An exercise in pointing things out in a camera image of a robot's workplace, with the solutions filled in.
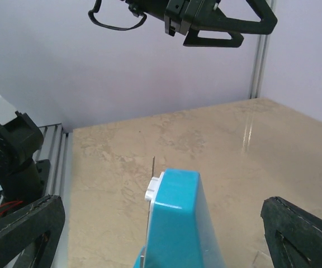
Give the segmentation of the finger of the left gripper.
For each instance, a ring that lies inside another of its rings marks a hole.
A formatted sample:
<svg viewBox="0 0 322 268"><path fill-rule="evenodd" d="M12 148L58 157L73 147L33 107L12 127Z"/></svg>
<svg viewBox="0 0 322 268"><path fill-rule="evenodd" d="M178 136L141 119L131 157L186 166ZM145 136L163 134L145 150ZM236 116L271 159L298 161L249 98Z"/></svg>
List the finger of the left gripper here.
<svg viewBox="0 0 322 268"><path fill-rule="evenodd" d="M197 29L204 31L224 31L241 34L269 35L278 20L266 1L246 0L259 21L241 20L227 17L216 6L219 1L202 1L197 10Z"/></svg>
<svg viewBox="0 0 322 268"><path fill-rule="evenodd" d="M183 42L185 47L240 47L244 41L242 34L227 32L230 39L199 37L199 30L189 30Z"/></svg>

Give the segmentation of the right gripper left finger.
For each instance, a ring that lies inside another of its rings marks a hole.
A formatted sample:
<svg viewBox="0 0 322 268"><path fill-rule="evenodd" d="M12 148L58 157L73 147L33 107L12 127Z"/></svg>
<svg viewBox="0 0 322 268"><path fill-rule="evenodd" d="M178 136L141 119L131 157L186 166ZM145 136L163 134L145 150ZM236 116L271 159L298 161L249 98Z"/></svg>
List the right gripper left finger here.
<svg viewBox="0 0 322 268"><path fill-rule="evenodd" d="M65 223L63 201L46 195L0 219L0 267L24 250L17 267L51 267Z"/></svg>

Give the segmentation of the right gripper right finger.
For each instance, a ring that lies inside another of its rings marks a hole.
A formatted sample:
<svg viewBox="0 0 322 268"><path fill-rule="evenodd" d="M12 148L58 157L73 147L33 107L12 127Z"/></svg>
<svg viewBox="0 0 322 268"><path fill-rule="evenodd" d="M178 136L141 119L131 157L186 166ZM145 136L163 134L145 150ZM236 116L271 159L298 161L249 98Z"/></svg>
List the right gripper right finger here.
<svg viewBox="0 0 322 268"><path fill-rule="evenodd" d="M266 199L261 217L274 267L322 267L322 219L281 197Z"/></svg>

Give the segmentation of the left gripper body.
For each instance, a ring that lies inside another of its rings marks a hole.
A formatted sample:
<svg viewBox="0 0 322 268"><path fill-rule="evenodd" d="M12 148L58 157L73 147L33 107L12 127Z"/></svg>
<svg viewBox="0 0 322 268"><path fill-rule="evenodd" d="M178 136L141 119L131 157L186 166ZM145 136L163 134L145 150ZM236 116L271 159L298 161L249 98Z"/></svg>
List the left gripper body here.
<svg viewBox="0 0 322 268"><path fill-rule="evenodd" d="M177 32L186 35L200 31L194 24L202 6L209 5L209 11L218 8L219 1L126 1L134 16L151 15L165 24L165 32L174 36Z"/></svg>

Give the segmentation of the blue metronome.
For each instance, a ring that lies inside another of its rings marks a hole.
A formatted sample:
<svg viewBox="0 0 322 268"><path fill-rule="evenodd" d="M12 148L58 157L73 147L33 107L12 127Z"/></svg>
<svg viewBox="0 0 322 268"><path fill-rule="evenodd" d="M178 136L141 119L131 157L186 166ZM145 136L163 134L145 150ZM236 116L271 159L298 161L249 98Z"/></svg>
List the blue metronome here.
<svg viewBox="0 0 322 268"><path fill-rule="evenodd" d="M151 178L145 245L134 267L225 267L197 171L166 169Z"/></svg>

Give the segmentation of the left aluminium frame post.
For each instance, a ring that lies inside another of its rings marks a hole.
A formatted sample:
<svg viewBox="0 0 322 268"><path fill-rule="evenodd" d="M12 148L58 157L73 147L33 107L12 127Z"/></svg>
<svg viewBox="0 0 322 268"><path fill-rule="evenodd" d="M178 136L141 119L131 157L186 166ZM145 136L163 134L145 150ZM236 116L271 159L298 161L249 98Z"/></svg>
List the left aluminium frame post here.
<svg viewBox="0 0 322 268"><path fill-rule="evenodd" d="M268 46L269 36L259 35L253 64L249 99L259 98L261 95L261 87L263 81L263 74L266 66Z"/></svg>

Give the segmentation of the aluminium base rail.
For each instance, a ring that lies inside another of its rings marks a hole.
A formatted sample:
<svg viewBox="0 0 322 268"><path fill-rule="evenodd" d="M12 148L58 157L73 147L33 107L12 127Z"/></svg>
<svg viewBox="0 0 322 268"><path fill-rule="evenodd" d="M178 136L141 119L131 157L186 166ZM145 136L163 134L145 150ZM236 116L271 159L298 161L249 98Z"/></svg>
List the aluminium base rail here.
<svg viewBox="0 0 322 268"><path fill-rule="evenodd" d="M46 183L46 194L62 198L65 223L52 267L68 267L68 240L70 215L70 185L73 135L64 131L62 124L40 127L44 143L34 154L34 159L49 160L50 171Z"/></svg>

